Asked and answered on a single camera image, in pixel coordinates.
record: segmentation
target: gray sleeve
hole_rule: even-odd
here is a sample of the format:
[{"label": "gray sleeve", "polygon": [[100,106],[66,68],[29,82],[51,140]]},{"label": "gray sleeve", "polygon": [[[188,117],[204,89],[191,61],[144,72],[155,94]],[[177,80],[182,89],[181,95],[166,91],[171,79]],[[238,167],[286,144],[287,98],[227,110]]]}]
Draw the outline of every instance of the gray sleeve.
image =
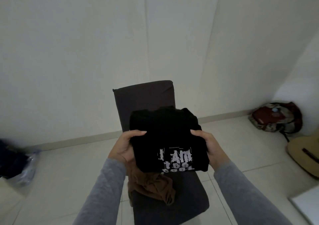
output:
[{"label": "gray sleeve", "polygon": [[214,178],[238,225],[291,225],[233,162],[218,168]]},{"label": "gray sleeve", "polygon": [[115,225],[125,174],[124,164],[117,160],[106,159],[73,225]]}]

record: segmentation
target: chair backrest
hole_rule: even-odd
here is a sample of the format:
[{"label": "chair backrest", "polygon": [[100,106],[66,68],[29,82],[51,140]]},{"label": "chair backrest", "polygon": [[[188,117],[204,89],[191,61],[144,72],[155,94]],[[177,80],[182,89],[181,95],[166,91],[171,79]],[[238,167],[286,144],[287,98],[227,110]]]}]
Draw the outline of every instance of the chair backrest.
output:
[{"label": "chair backrest", "polygon": [[174,86],[170,80],[160,80],[113,89],[122,131],[130,130],[133,111],[175,106]]}]

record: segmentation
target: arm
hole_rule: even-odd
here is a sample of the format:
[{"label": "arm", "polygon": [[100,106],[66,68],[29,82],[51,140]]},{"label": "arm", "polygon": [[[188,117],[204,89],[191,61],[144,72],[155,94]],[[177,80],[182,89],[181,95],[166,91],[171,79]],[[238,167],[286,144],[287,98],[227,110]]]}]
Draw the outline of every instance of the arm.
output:
[{"label": "arm", "polygon": [[115,159],[106,159],[90,195],[73,225],[115,224],[120,205],[126,169]]},{"label": "arm", "polygon": [[139,130],[122,133],[73,225],[116,224],[126,174],[125,163],[134,158],[133,147],[129,144],[130,138],[145,133],[146,131]]},{"label": "arm", "polygon": [[291,225],[289,220],[271,203],[230,161],[211,133],[191,130],[205,139],[214,178],[229,205],[238,225]]}]

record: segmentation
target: person's right arm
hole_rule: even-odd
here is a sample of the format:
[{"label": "person's right arm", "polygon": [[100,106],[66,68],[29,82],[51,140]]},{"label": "person's right arm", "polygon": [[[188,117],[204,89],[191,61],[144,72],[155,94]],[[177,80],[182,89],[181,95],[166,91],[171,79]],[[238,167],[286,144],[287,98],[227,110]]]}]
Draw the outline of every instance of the person's right arm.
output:
[{"label": "person's right arm", "polygon": [[211,133],[191,130],[205,139],[208,158],[219,188],[238,225],[291,225],[290,221],[271,203],[230,161]]}]

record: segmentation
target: finger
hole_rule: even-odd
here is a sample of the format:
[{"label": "finger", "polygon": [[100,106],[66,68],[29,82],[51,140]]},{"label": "finger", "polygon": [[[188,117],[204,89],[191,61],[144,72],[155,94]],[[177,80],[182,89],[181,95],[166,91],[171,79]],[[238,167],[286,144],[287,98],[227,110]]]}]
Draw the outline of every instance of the finger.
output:
[{"label": "finger", "polygon": [[199,136],[202,137],[203,139],[205,139],[206,141],[212,138],[212,134],[208,133],[208,132],[204,132],[202,130],[190,130],[190,133],[195,135],[195,136]]},{"label": "finger", "polygon": [[134,136],[142,136],[146,134],[146,131],[140,131],[140,130],[130,130],[122,133],[122,137],[125,139],[130,139]]}]

